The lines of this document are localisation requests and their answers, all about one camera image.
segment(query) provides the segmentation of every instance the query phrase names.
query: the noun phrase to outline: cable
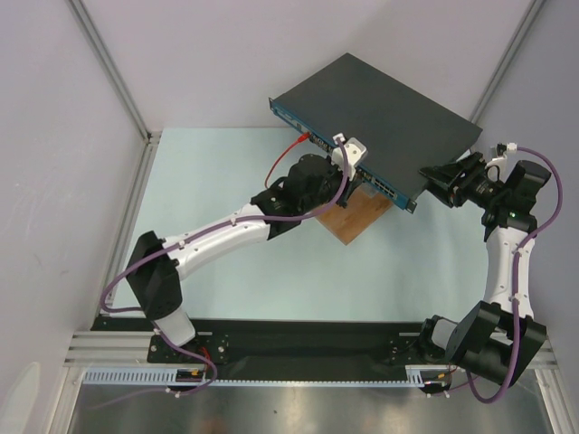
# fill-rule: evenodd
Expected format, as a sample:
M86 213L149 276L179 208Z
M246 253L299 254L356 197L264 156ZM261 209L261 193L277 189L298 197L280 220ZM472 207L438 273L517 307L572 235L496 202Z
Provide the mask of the cable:
M320 214L323 214L324 212L328 211L332 206L334 206L334 204L342 196L342 193L346 189L346 182L347 182L347 179L349 176L346 148L344 147L344 145L341 142L339 142L338 145L340 147L340 150L342 151L342 156L344 159L344 166L343 166L344 169L343 169L343 175L342 175L342 182L340 183L340 186L337 189L336 195L332 198L331 201L326 203L324 206L321 206L321 207L317 208L316 210L314 210L308 214L304 214L304 215L296 215L296 216L291 216L291 217L279 216L279 215L245 215L243 217L239 217L235 222L241 223L241 222L249 222L249 221L255 221L255 220L263 220L265 222L302 222L304 220L317 217ZM226 228L227 226L230 226L232 224L233 223L229 220L227 220L225 222L216 223L213 226L210 226L210 227L205 228L199 232L194 233L193 235L190 235L189 237L184 239L184 242L185 242L185 244L189 244L190 242L198 240L199 238L204 237L205 235L207 235L213 231L217 231L221 228ZM119 314L119 313L123 313L123 312L140 312L141 311L140 307L121 307L121 308L108 307L106 305L107 297L112 292L114 287L117 286L117 284L122 279L124 279L126 276L128 276L132 272L136 271L139 267L142 267L143 265L147 264L149 261L156 259L156 258L159 258L160 256L163 256L167 253L170 253L173 250L177 250L180 247L181 247L181 245L178 242L176 242L175 244L173 244L167 248L156 251L155 253L152 253L149 256L146 256L145 258L138 260L133 265L131 265L130 267L128 267L124 271L122 271L118 276L116 276L114 279L112 279L110 281L110 283L102 291L102 294L100 295L100 308L102 310L104 310L105 312L108 312L110 314Z
M289 145L289 147L283 151L283 153L278 157L277 160L275 160L275 163L273 163L273 166L271 167L270 171L268 172L268 175L265 177L265 181L263 183L263 185L265 185L265 188L269 188L268 187L268 181L270 180L270 176L273 173L273 170L276 168L276 166L278 165L278 163L281 161L281 159L286 156L286 154L293 149L294 147L296 147L298 144L300 144L301 142L306 141L309 138L309 133L304 133L301 136L298 137L298 140L296 140L295 142L293 142L291 145Z
M472 390L472 394L475 396L475 398L477 398L477 400L485 404L497 402L503 396L505 396L505 393L507 392L507 389L510 386L510 382L513 379L515 369L517 367L518 350L520 347L521 336L520 336L520 322L518 317L518 300L516 299L515 295L518 293L518 265L521 257L520 249L523 249L530 240L534 239L540 232L544 231L548 226L551 225L551 223L555 221L555 219L561 212L561 206L563 205L563 183L561 181L561 176L559 176L559 173L555 169L553 163L551 163L551 161L546 156L537 151L534 151L533 149L529 149L527 147L518 147L517 150L527 152L528 154L531 154L533 156L537 156L540 159L542 159L546 163L546 165L549 166L549 169L551 169L551 172L553 173L553 176L555 177L555 181L557 184L557 206L555 207L555 210L553 211L551 217L549 217L549 219L545 223L543 223L541 226L539 226L534 231L529 233L519 243L518 250L515 252L515 257L513 259L513 297L512 297L514 336L510 360L508 362L507 376L505 377L504 382L500 385L500 388L498 389L497 393L495 393L490 398L483 398L482 396L480 396L479 391L477 391L477 388L474 385L471 373L467 372L467 378L469 379L469 386L470 389Z
M100 410L100 409L103 409L105 407L108 407L109 405L118 404L119 402L130 400L131 398L135 398L137 396L145 395L145 394L152 393L152 392L173 393L176 398L179 398L180 396L193 395L194 393L198 393L198 392L208 388L212 382L217 380L217 367L215 366L215 363L213 363L211 361L211 358L209 357L209 354L207 353L206 349L204 349L204 353L207 354L207 356L203 357L202 355L195 354L195 353L192 353L190 351L184 350L180 346L173 344L163 333L160 333L160 336L163 338L165 343L167 345L169 345L171 348L173 348L175 351L178 351L181 354L188 355L189 357L193 357L193 358L203 362L205 364L205 366L209 366L211 368L211 372L212 372L211 379L208 380L207 382L204 382L203 384L200 384L200 385L194 387L193 389L191 389L189 391L183 391L183 392L171 392L167 388L162 388L162 387L151 387L148 389L143 389L141 391L136 391L136 392L128 393L128 394L123 395L123 396L119 396L118 398L115 398L114 400L110 400L110 401L103 402L101 404L94 405L92 407L89 407L89 410Z
M211 360L211 355L209 355L209 352L207 351L207 348L205 348L204 346L201 347L201 352L203 353L203 356L208 359Z

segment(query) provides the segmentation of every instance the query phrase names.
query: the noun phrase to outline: cable clip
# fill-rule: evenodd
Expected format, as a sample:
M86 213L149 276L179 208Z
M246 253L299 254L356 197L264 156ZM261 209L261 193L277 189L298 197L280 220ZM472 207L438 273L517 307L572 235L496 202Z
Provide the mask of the cable clip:
M516 294L513 294L512 296L510 296L510 297L508 298L508 301L516 300L519 304L521 304L521 300L522 300L524 297L525 297L525 296L524 296L522 293L517 292Z
M338 133L335 136L333 136L332 140L334 140L334 143L336 144L336 146L339 146L340 143L342 145L344 145L346 143L346 138L344 137L344 135L342 133Z
M524 256L525 253L528 253L527 251L525 251L525 246L523 247L517 247L515 250L513 250L513 255L517 254L518 256L520 256L521 258Z

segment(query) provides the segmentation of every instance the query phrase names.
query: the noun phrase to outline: red cable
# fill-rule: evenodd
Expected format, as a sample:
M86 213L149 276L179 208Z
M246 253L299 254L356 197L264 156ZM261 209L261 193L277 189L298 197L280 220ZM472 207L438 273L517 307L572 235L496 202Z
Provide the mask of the red cable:
M209 355L207 348L205 348L204 346L201 347L201 353L203 353L205 359L211 360L211 356ZM207 371L208 368L209 368L209 365L206 363L205 364L205 371Z
M270 172L268 173L268 175L265 177L265 182L263 183L265 185L265 188L269 188L268 187L268 181L270 180L270 176L273 173L273 170L276 168L276 166L278 165L278 163L281 161L281 159L286 156L286 154L293 149L294 147L296 147L299 143L308 140L309 139L309 133L304 133L301 136L298 137L298 140L296 140L295 142L293 142L288 149L286 149L285 151L283 151L283 154L280 155L280 157L275 160L275 163L273 164L273 166L271 167Z

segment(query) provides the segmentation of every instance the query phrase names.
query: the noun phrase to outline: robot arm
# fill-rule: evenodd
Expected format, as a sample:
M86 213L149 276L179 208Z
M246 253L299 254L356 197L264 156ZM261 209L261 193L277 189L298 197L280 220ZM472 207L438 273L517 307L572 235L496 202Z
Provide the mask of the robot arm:
M498 158L504 166L508 146L498 146ZM510 385L535 356L546 340L546 328L533 320L528 296L528 266L534 240L519 248L536 229L530 214L536 194L551 173L530 161L519 161L508 180L502 183L489 178L489 164L480 153L446 166L428 167L422 174L429 180L427 189L450 207L470 200L483 208L482 224L489 254L489 271L483 301L460 321L434 316L423 324L419 343L425 354L442 352L445 363L452 363L497 384L507 377L512 345L492 337L499 329L507 338L514 336L512 311L513 262L520 255L517 275L517 299L520 323L520 347L517 366Z
M346 206L350 194L362 183L356 175L356 166L364 159L366 149L355 138L346 142L342 135L337 135L334 139L342 142L347 158L340 148L326 158L305 155L287 176L254 196L240 210L211 225L166 239L159 239L153 231L139 237L129 266L179 244L179 249L151 260L127 276L145 317L171 342L182 346L195 337L194 327L181 308L181 280L230 251L269 241L299 226L300 216L329 203L338 194L344 176L346 187L337 204ZM221 229L214 230L216 224L221 224Z

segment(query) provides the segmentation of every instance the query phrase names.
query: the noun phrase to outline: gray wall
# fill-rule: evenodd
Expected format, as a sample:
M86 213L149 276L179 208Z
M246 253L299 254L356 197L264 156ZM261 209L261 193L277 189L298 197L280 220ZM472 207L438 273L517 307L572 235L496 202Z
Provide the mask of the gray wall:
M346 51L469 116L531 0L86 0L149 127L280 127Z
M38 433L95 312L142 142L64 1L3 2L0 59L0 405L40 362Z
M515 141L546 154L564 183L564 207L539 236L531 261L536 319L548 326L568 388L579 402L579 2L547 2L512 69L481 120L483 145ZM555 181L539 195L544 222Z

